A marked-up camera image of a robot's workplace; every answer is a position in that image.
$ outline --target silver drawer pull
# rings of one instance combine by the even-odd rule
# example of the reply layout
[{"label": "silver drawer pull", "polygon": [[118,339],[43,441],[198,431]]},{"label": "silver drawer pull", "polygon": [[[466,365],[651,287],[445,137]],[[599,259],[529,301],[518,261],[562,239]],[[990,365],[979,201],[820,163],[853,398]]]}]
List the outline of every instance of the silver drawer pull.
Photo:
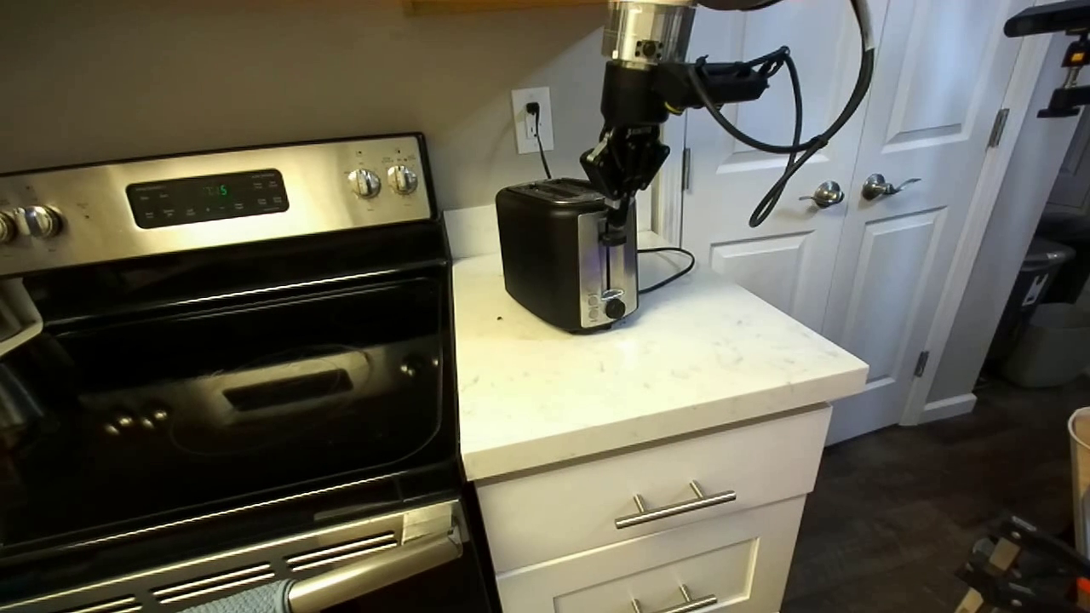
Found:
[{"label": "silver drawer pull", "polygon": [[635,515],[625,515],[625,519],[612,519],[617,531],[636,526],[636,523],[651,523],[651,520],[663,520],[663,519],[679,519],[679,515],[693,515],[693,512],[706,512],[706,506],[719,506],[719,505],[733,505],[733,499],[737,499],[733,489],[708,495],[697,479],[693,479],[688,489],[693,489],[693,499],[668,505],[668,506],[646,506],[646,499],[636,495],[636,497],[635,497],[636,512],[635,512]]},{"label": "silver drawer pull", "polygon": [[661,613],[697,613],[697,608],[711,608],[711,607],[719,607],[719,600],[714,600],[714,595],[693,595],[693,589],[688,589],[688,587],[680,587],[679,593],[680,593],[680,603],[679,603],[679,607],[670,607],[670,608],[661,608]]}]

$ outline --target door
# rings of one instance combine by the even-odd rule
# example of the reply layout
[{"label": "door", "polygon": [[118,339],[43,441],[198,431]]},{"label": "door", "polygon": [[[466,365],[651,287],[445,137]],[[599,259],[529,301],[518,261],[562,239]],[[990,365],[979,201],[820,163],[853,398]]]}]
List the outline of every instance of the door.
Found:
[{"label": "door", "polygon": [[[693,111],[686,244],[868,360],[868,387],[839,404],[831,441],[892,425],[905,404],[957,239],[970,222],[990,118],[1014,71],[1019,45],[1001,37],[1001,24],[1024,3],[877,0],[880,64],[868,101],[836,146],[794,178],[762,228],[747,228],[747,217],[772,184],[778,161],[727,143]],[[728,26],[733,37],[703,33],[703,55],[738,56],[738,42],[749,37],[758,47],[792,45],[812,79],[808,131],[828,127],[858,60],[850,3],[778,3],[733,18]],[[779,130],[786,140],[786,83],[778,87],[783,101],[767,96],[737,111],[747,130]],[[901,190],[864,198],[872,173]],[[820,180],[839,180],[844,201],[805,201]]]}]

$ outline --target floor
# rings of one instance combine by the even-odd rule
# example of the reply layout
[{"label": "floor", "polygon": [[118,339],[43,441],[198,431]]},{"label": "floor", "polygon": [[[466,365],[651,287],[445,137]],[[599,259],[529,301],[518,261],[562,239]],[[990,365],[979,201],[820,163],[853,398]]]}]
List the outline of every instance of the floor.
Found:
[{"label": "floor", "polygon": [[786,613],[949,613],[954,570],[1005,515],[1069,534],[1065,416],[1090,382],[979,383],[979,411],[831,446],[808,505]]}]

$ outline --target kitchen counter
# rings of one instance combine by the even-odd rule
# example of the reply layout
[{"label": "kitchen counter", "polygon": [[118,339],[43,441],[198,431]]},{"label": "kitchen counter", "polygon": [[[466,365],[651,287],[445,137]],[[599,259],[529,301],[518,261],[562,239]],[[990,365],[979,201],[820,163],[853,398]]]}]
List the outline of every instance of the kitchen counter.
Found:
[{"label": "kitchen counter", "polygon": [[454,301],[469,479],[813,410],[864,383],[858,357],[719,271],[645,297],[599,332],[521,310],[498,256],[457,261]]}]

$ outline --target oven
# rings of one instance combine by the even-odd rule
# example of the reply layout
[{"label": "oven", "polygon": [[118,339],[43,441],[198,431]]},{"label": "oven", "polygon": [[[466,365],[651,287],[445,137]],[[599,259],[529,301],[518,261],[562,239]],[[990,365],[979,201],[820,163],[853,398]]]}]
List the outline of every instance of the oven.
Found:
[{"label": "oven", "polygon": [[0,178],[0,613],[492,608],[420,137]]}]

